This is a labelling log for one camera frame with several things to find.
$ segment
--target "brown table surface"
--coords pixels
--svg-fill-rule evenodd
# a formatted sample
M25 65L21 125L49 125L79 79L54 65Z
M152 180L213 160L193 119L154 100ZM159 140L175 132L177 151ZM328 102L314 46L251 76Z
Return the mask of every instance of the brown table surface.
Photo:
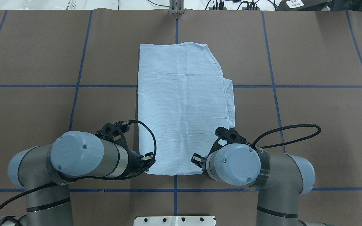
M269 151L316 171L299 219L362 225L362 13L168 10L0 11L0 204L21 192L7 176L21 150L68 130L94 133L137 116L142 43L207 43L234 83L236 130L248 140L316 123L315 138ZM293 140L312 130L283 132ZM138 150L138 131L126 136ZM280 133L259 145L279 143ZM254 225L257 192L203 175L141 175L71 184L75 225L132 225L136 216L207 214ZM0 215L25 214L25 199Z

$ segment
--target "light blue cloth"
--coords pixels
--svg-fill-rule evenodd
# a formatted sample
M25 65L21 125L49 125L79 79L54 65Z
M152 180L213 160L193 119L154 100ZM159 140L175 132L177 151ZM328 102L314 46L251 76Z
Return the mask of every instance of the light blue cloth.
M140 45L138 119L154 133L156 163L148 173L191 175L202 170L190 162L205 156L217 127L233 128L233 82L207 45ZM140 153L153 151L151 135L139 127Z

